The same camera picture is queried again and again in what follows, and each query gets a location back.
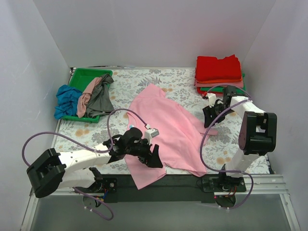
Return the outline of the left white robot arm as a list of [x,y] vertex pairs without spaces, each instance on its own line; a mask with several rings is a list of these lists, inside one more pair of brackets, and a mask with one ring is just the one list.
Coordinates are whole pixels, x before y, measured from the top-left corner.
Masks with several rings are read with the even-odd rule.
[[94,148],[75,152],[57,152],[50,148],[43,152],[26,170],[37,198],[51,195],[59,188],[81,187],[94,192],[114,191],[111,180],[106,180],[96,168],[122,160],[126,155],[137,157],[148,168],[162,168],[159,146],[152,138],[159,135],[155,128],[141,132],[130,128],[123,135],[114,135]]

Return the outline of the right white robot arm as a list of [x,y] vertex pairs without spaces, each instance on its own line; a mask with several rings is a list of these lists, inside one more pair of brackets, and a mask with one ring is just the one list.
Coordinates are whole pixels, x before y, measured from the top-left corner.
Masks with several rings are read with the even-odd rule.
[[202,177],[204,192],[235,192],[237,188],[244,192],[246,170],[276,147],[277,115],[259,109],[246,91],[238,90],[239,87],[227,84],[223,88],[222,99],[210,91],[203,96],[208,100],[208,106],[203,108],[206,129],[223,121],[232,111],[242,119],[236,154],[216,175]]

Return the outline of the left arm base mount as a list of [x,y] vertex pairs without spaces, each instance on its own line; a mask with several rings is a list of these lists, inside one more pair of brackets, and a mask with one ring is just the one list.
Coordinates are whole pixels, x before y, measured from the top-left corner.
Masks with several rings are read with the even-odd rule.
[[77,187],[77,189],[99,199],[100,201],[104,201],[109,194],[114,195],[116,193],[117,183],[117,178],[103,177],[100,180],[96,180],[88,187]]

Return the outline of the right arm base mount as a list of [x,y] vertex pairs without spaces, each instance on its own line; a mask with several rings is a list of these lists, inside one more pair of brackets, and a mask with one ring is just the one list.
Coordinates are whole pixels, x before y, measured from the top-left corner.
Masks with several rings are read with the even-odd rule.
[[246,185],[243,177],[225,179],[218,175],[203,176],[197,183],[197,186],[206,193],[214,195],[214,201],[218,206],[231,208],[236,203],[236,193],[246,192]]

